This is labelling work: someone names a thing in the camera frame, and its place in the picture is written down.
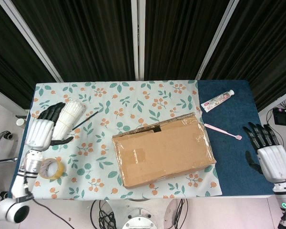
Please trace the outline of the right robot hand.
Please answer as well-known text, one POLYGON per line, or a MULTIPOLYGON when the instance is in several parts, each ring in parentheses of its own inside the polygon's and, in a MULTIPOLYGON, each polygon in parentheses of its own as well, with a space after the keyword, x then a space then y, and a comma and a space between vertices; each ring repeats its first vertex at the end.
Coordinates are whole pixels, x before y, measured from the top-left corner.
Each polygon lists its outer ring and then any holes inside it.
POLYGON ((286 151, 279 143, 277 136, 270 125, 248 123, 249 128, 244 126, 243 130, 255 150, 259 163, 255 163, 249 151, 245 158, 248 165, 267 181, 279 184, 286 183, 286 151))

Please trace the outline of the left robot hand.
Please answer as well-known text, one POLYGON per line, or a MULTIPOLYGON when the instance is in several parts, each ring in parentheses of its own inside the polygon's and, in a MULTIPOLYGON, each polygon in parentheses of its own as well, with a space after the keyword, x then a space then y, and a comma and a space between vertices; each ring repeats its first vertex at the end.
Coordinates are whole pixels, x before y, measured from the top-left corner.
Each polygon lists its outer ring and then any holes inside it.
POLYGON ((27 134, 26 145, 32 150, 42 152, 50 146, 64 145, 73 140, 73 136, 66 139, 52 140, 54 128, 65 105, 66 103, 59 102, 40 113, 39 117, 32 122, 27 134))

